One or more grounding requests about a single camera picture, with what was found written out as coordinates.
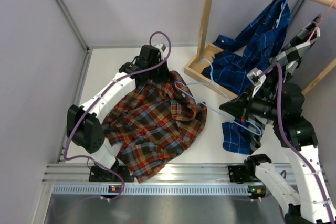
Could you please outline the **red brown plaid shirt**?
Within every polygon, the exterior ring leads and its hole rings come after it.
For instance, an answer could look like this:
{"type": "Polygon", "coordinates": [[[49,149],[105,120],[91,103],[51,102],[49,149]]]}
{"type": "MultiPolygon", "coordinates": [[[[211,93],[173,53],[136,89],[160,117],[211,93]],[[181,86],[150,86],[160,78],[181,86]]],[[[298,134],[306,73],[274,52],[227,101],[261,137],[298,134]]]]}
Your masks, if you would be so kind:
{"type": "Polygon", "coordinates": [[[170,82],[138,86],[102,123],[110,144],[121,144],[117,159],[139,183],[190,148],[205,127],[207,107],[191,98],[178,72],[170,75],[170,82]]]}

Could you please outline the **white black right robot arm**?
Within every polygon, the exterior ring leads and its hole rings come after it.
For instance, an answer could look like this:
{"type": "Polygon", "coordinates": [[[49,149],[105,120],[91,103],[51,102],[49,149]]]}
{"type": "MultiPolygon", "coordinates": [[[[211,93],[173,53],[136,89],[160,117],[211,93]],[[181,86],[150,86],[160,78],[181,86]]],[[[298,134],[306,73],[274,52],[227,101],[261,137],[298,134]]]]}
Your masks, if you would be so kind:
{"type": "Polygon", "coordinates": [[[249,156],[244,174],[250,180],[261,181],[279,204],[285,223],[335,223],[335,206],[330,199],[319,161],[318,140],[312,124],[302,116],[305,97],[293,83],[279,83],[273,97],[262,98],[268,90],[256,95],[251,89],[220,110],[239,120],[259,116],[273,122],[273,130],[288,160],[296,180],[294,190],[277,172],[266,154],[249,156]]]}

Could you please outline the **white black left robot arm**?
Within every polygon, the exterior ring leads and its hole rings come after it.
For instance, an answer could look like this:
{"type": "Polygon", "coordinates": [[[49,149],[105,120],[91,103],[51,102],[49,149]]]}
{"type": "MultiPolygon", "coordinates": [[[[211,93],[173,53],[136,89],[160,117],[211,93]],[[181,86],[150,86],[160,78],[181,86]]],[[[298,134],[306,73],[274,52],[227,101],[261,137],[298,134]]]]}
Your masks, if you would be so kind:
{"type": "Polygon", "coordinates": [[[68,156],[70,143],[86,151],[83,155],[101,168],[100,174],[106,181],[114,181],[119,174],[118,160],[102,129],[104,118],[117,103],[137,86],[149,79],[166,82],[169,79],[167,58],[164,53],[171,48],[165,44],[144,45],[132,62],[124,63],[112,80],[96,95],[82,105],[72,105],[67,112],[67,141],[63,157],[68,156]]]}

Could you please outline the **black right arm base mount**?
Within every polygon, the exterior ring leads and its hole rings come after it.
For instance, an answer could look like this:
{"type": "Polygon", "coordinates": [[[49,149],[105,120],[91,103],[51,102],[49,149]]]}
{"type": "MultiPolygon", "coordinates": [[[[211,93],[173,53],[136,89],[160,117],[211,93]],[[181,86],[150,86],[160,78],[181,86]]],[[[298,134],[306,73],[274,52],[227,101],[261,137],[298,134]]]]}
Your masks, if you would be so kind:
{"type": "Polygon", "coordinates": [[[232,183],[257,183],[260,180],[255,176],[254,171],[245,165],[228,166],[229,180],[232,183]]]}

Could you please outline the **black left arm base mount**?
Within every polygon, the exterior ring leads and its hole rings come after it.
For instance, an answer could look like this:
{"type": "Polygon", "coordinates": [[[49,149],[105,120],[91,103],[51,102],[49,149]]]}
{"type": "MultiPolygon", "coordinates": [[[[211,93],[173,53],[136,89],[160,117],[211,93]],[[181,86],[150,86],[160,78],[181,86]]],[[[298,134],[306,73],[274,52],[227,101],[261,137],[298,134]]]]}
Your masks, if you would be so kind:
{"type": "MultiPolygon", "coordinates": [[[[115,172],[125,181],[125,182],[134,182],[134,176],[130,174],[127,165],[121,164],[117,167],[115,172]]],[[[90,182],[120,182],[120,179],[98,167],[97,165],[93,165],[90,167],[90,174],[89,174],[89,181],[90,182]]]]}

